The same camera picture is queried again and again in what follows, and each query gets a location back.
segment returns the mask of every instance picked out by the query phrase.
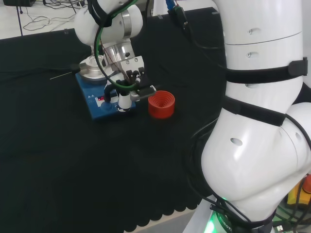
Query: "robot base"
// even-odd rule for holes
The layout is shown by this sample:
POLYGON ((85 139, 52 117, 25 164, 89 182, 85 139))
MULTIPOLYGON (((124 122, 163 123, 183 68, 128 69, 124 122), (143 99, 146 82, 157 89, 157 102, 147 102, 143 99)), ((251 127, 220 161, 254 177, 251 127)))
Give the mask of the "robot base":
POLYGON ((125 114, 129 110, 134 109, 135 103, 132 102, 132 106, 129 109, 122 109, 118 105, 119 97, 114 90, 111 93, 111 102, 106 103, 104 101, 104 88, 103 84, 91 84, 83 80, 80 74, 76 74, 76 80, 82 90, 86 104, 93 120, 97 120, 103 117, 108 117, 115 114, 125 114))
MULTIPOLYGON (((204 233, 232 233, 232 230, 230 223, 226 222, 226 218, 214 211, 206 225, 204 233)), ((271 232, 265 233, 275 233, 275 231, 272 228, 271 232)))

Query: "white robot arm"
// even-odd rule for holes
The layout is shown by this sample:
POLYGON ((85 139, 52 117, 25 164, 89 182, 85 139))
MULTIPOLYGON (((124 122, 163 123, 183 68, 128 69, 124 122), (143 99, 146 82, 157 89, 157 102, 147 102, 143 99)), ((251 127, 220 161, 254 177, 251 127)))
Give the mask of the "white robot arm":
MULTIPOLYGON (((88 8, 81 9, 74 21, 77 37, 93 47, 92 55, 80 65, 79 75, 92 84, 102 85, 107 79, 103 101, 113 102, 111 93, 117 90, 119 112, 129 111, 133 102, 156 92, 144 70, 142 57, 136 57, 131 46, 130 38, 143 25, 141 12, 133 5, 136 1, 89 0, 88 8), (98 54, 99 45, 103 46, 105 58, 98 54)), ((105 108, 96 101, 101 109, 105 108)))
MULTIPOLYGON (((302 74, 284 78, 278 73, 284 67, 291 69, 293 61, 304 61, 301 0, 214 2, 224 29, 227 68, 236 71, 235 80, 239 75, 244 80, 227 82, 226 96, 288 114, 311 135, 311 103, 292 105, 303 84, 302 74), (265 81, 255 81, 258 73, 254 71, 260 77, 266 72, 265 81)), ((98 3, 107 13, 124 4, 119 0, 98 3)), ((142 27, 140 12, 134 8, 128 8, 130 36, 138 34, 142 27)), ((92 45, 97 29, 87 10, 77 14, 75 30, 83 43, 92 45)), ((115 45, 123 43, 125 35, 129 33, 119 14, 101 38, 103 43, 115 45)), ((288 119, 273 125, 223 108, 202 154, 203 175, 219 197, 250 221, 264 221, 311 169, 310 145, 305 136, 288 119)), ((226 231, 219 228, 215 232, 226 231)), ((274 230, 268 227, 262 232, 274 230)))

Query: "wire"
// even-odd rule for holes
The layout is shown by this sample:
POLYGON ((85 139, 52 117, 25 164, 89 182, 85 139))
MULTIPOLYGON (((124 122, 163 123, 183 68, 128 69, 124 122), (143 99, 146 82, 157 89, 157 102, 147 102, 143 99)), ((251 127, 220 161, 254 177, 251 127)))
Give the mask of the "wire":
POLYGON ((70 16, 70 17, 68 17, 68 18, 62 18, 62 17, 49 18, 49 17, 47 17, 47 16, 33 16, 33 17, 36 17, 36 18, 33 19, 33 18, 31 18, 32 15, 29 15, 29 13, 28 13, 28 8, 27 8, 27 7, 26 7, 26 11, 27 11, 27 16, 31 19, 31 22, 29 22, 28 24, 26 24, 25 26, 23 26, 23 29, 28 30, 28 31, 36 31, 36 30, 42 29, 42 28, 44 28, 45 26, 51 25, 53 21, 64 22, 64 23, 62 23, 62 24, 57 25, 57 26, 56 26, 55 28, 53 28, 52 30, 50 30, 50 32, 51 32, 51 31, 53 31, 54 29, 56 29, 57 27, 59 27, 59 26, 65 24, 65 23, 67 23, 67 22, 71 22, 71 21, 72 21, 72 20, 67 20, 67 21, 65 21, 65 20, 57 20, 56 18, 60 18, 60 19, 69 19, 69 18, 75 16, 75 14, 72 15, 72 16, 70 16), (42 20, 37 20, 37 21, 36 21, 36 19, 41 18, 41 17, 46 18, 46 19, 42 19, 42 20), (47 23, 47 24, 44 24, 41 28, 36 28, 36 29, 27 29, 27 28, 26 28, 28 25, 30 25, 30 24, 32 24, 32 23, 37 23, 37 22, 41 22, 41 21, 44 21, 44 20, 48 20, 48 23, 47 23))
MULTIPOLYGON (((208 123, 207 125, 205 125, 205 126, 203 126, 202 128, 200 128, 198 131, 196 131, 196 132, 192 135, 192 137, 191 137, 190 139, 193 140, 195 137, 198 136, 198 134, 199 134, 200 132, 202 132, 204 129, 206 129, 208 126, 210 126, 212 123, 216 122, 217 120, 218 120, 218 118, 216 118, 215 120, 211 121, 211 122, 208 123)), ((192 158, 192 153, 190 154, 189 160, 188 160, 187 162, 189 162, 189 161, 191 160, 191 158, 192 158)), ((200 194, 200 192, 199 192, 196 188, 194 188, 194 186, 192 185, 192 183, 191 183, 191 181, 190 181, 190 178, 189 178, 189 175, 188 175, 189 170, 186 169, 186 171, 187 171, 187 172, 186 172, 187 182, 188 182, 190 188, 191 188, 198 196, 200 196, 202 199, 204 199, 204 200, 206 200, 206 201, 208 201, 208 202, 214 204, 215 206, 221 208, 222 210, 225 211, 225 214, 229 213, 230 216, 231 216, 232 218, 235 218, 237 221, 244 222, 243 219, 241 219, 238 215, 236 215, 236 213, 234 213, 233 211, 231 211, 231 210, 228 209, 227 207, 223 207, 222 205, 219 205, 219 204, 216 203, 216 202, 211 202, 210 199, 207 199, 206 197, 204 197, 204 195, 200 194)), ((245 218, 248 222, 251 222, 251 220, 250 220, 245 214, 243 214, 239 209, 237 209, 232 203, 230 203, 229 201, 227 201, 227 200, 225 200, 225 199, 219 197, 212 189, 210 189, 210 190, 211 190, 212 194, 217 198, 217 200, 221 200, 221 201, 227 203, 227 204, 230 205, 237 213, 239 213, 243 218, 245 218)))
MULTIPOLYGON (((101 45, 102 45, 103 50, 105 51, 105 54, 107 54, 108 57, 109 57, 109 59, 112 61, 112 59, 111 59, 109 53, 107 52, 106 48, 104 47, 104 45, 103 45, 103 43, 102 43, 102 39, 101 39, 101 45)), ((112 62, 112 64, 117 68, 118 72, 123 73, 123 72, 120 70, 120 68, 116 65, 115 62, 112 62)))
MULTIPOLYGON (((310 137, 308 136, 307 132, 304 130, 304 128, 303 128, 294 118, 292 118, 290 115, 286 114, 286 118, 289 119, 294 125, 296 125, 296 127, 302 132, 302 134, 304 135, 304 137, 305 137, 305 139, 306 139, 306 141, 307 141, 307 143, 308 143, 308 145, 309 145, 309 148, 311 149, 311 140, 310 140, 310 137)), ((202 128, 199 129, 198 131, 196 131, 196 132, 193 134, 193 136, 191 137, 191 139, 194 139, 195 137, 197 137, 198 134, 199 134, 202 130, 206 129, 210 124, 212 124, 212 123, 215 122, 216 120, 213 120, 212 122, 210 122, 210 123, 207 124, 206 126, 202 127, 202 128)), ((297 211, 298 204, 299 204, 300 191, 301 191, 301 188, 302 188, 302 185, 303 185, 304 180, 305 180, 305 178, 301 181, 301 183, 300 183, 300 185, 299 185, 299 190, 298 190, 298 193, 297 193, 297 200, 296 200, 296 204, 295 204, 295 208, 294 208, 293 213, 290 214, 289 212, 287 212, 287 213, 290 215, 290 217, 289 217, 288 219, 284 219, 284 218, 281 217, 280 215, 275 214, 275 216, 279 217, 279 218, 280 218, 281 220, 283 220, 284 222, 289 222, 290 224, 293 224, 293 225, 294 225, 294 232, 296 232, 296 228, 297 228, 298 225, 310 224, 310 222, 303 221, 303 219, 304 219, 304 217, 306 216, 306 214, 309 212, 309 210, 311 210, 311 198, 310 198, 309 203, 308 203, 308 206, 307 206, 306 210, 304 211, 304 213, 302 214, 302 216, 301 216, 300 218, 298 218, 298 219, 297 219, 297 217, 295 216, 295 213, 296 213, 296 211, 297 211), (291 219, 293 219, 293 218, 296 218, 297 221, 296 221, 296 222, 291 221, 291 219)), ((187 174, 187 181, 188 181, 190 187, 194 190, 194 192, 195 192, 196 194, 198 194, 201 198, 207 200, 207 199, 204 197, 204 195, 200 194, 200 192, 199 192, 196 188, 193 187, 193 185, 192 185, 192 183, 191 183, 191 181, 190 181, 190 179, 189 179, 188 174, 187 174)), ((213 195, 214 195, 218 200, 219 200, 219 199, 222 200, 222 198, 219 197, 212 189, 210 189, 210 190, 211 190, 211 192, 213 193, 213 195)), ((225 201, 227 204, 229 204, 232 208, 234 208, 234 210, 237 211, 242 217, 244 217, 246 220, 250 221, 248 218, 246 218, 246 216, 244 216, 241 212, 239 212, 238 209, 237 209, 234 205, 232 205, 232 204, 231 204, 230 202, 228 202, 227 200, 224 200, 224 201, 225 201)))
POLYGON ((201 131, 203 131, 204 129, 206 129, 208 126, 210 126, 212 123, 214 123, 215 121, 217 121, 218 118, 216 118, 215 120, 211 121, 210 123, 206 124, 205 126, 203 126, 202 128, 200 128, 199 130, 197 130, 190 139, 193 139, 197 134, 199 134, 201 131))
MULTIPOLYGON (((114 18, 117 14, 121 13, 122 11, 126 10, 130 5, 134 4, 137 0, 129 0, 128 2, 126 2, 125 4, 123 4, 122 6, 118 7, 116 10, 114 10, 113 12, 111 12, 107 18, 114 18)), ((96 63, 99 67, 99 69, 101 70, 101 72, 103 73, 103 75, 105 76, 105 78, 111 82, 111 84, 113 84, 117 89, 119 90, 123 90, 123 91, 132 91, 135 90, 137 88, 136 84, 130 85, 130 86, 124 86, 124 85, 120 85, 116 82, 114 82, 112 79, 110 79, 108 77, 108 75, 105 73, 102 64, 98 58, 99 53, 98 53, 98 47, 100 44, 100 38, 101 38, 101 34, 103 32, 103 25, 105 24, 105 22, 102 22, 102 25, 100 27, 98 27, 98 30, 96 32, 95 35, 95 40, 94 40, 94 55, 95 55, 95 60, 96 63)))
POLYGON ((74 7, 73 7, 73 5, 72 5, 72 2, 69 0, 69 2, 70 2, 70 4, 71 4, 71 6, 72 6, 72 8, 73 8, 73 10, 74 10, 74 12, 75 12, 75 14, 77 14, 77 12, 76 12, 76 10, 74 9, 74 7))
POLYGON ((200 49, 204 49, 204 50, 221 50, 221 49, 224 48, 224 47, 207 47, 207 46, 200 45, 200 44, 196 41, 196 39, 194 38, 194 36, 193 36, 193 30, 192 30, 192 27, 191 27, 191 25, 189 24, 189 22, 188 22, 187 26, 188 26, 189 33, 190 33, 190 38, 191 38, 192 42, 194 43, 194 45, 195 45, 196 47, 198 47, 198 48, 200 48, 200 49))
POLYGON ((222 66, 221 64, 218 64, 218 63, 214 62, 204 51, 202 51, 201 48, 197 47, 197 49, 203 54, 203 56, 205 56, 205 58, 208 59, 208 61, 209 61, 211 64, 213 64, 213 65, 219 67, 220 69, 228 70, 227 67, 222 66))
POLYGON ((146 21, 146 25, 147 25, 147 21, 148 21, 148 7, 149 7, 149 3, 150 0, 146 1, 146 7, 145 7, 145 21, 146 21))
POLYGON ((305 211, 303 212, 302 216, 297 220, 296 224, 294 225, 294 229, 293 231, 296 232, 296 228, 297 226, 302 222, 302 220, 304 219, 304 217, 307 215, 307 213, 311 210, 311 197, 308 203, 307 208, 305 209, 305 211))
POLYGON ((292 216, 293 215, 293 213, 290 213, 290 212, 288 212, 287 210, 285 210, 283 207, 281 207, 281 206, 278 206, 278 209, 280 210, 280 211, 282 211, 282 212, 284 212, 285 214, 287 214, 287 215, 289 215, 289 216, 292 216))

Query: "table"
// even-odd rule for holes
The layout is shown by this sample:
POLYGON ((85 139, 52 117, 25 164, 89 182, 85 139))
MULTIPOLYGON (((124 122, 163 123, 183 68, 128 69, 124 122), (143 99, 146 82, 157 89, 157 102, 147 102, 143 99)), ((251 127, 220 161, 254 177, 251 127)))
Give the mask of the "table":
MULTIPOLYGON (((72 8, 62 8, 54 10, 52 8, 49 8, 47 6, 43 5, 42 1, 36 1, 32 7, 22 7, 23 14, 20 14, 20 21, 22 27, 25 26, 27 23, 31 22, 31 19, 27 16, 27 10, 29 15, 34 19, 33 16, 46 16, 49 18, 53 17, 62 17, 62 18, 68 18, 70 16, 73 16, 75 14, 74 10, 72 8)), ((27 29, 33 30, 40 28, 46 23, 46 21, 41 21, 38 23, 31 24, 27 26, 27 29)), ((30 35, 35 33, 45 33, 49 32, 51 30, 63 30, 65 28, 73 28, 73 21, 66 22, 63 24, 63 22, 57 22, 54 21, 51 25, 45 26, 44 28, 36 31, 27 31, 26 29, 22 29, 24 35, 30 35)), ((0 2, 0 39, 4 38, 10 38, 15 36, 21 36, 20 35, 20 29, 19 29, 19 23, 17 18, 17 11, 16 7, 14 6, 5 6, 3 2, 0 2)))
MULTIPOLYGON (((180 0, 178 4, 185 10, 194 10, 194 9, 201 9, 201 8, 208 8, 213 7, 216 10, 218 9, 216 4, 213 0, 180 0)), ((165 15, 168 14, 167 12, 167 5, 165 0, 155 0, 153 15, 165 15)))
MULTIPOLYGON (((222 28, 212 12, 187 17, 200 43, 217 45, 222 28)), ((152 119, 141 101, 128 117, 93 122, 72 75, 34 73, 90 54, 73 30, 0 40, 1 232, 130 232, 197 207, 181 156, 191 135, 218 115, 224 73, 168 16, 150 19, 132 44, 155 86, 174 94, 172 118, 152 119), (17 69, 32 71, 17 77, 17 69)), ((223 51, 210 56, 224 61, 223 51)))

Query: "red cup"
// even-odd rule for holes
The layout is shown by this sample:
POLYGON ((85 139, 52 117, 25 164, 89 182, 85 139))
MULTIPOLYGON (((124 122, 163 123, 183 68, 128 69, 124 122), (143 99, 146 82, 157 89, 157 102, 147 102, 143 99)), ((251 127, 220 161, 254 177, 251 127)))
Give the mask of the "red cup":
POLYGON ((303 182, 303 191, 305 191, 308 194, 311 194, 311 175, 308 175, 303 182))
POLYGON ((157 119, 166 119, 173 115, 175 109, 175 97, 167 91, 157 91, 148 98, 149 114, 157 119))

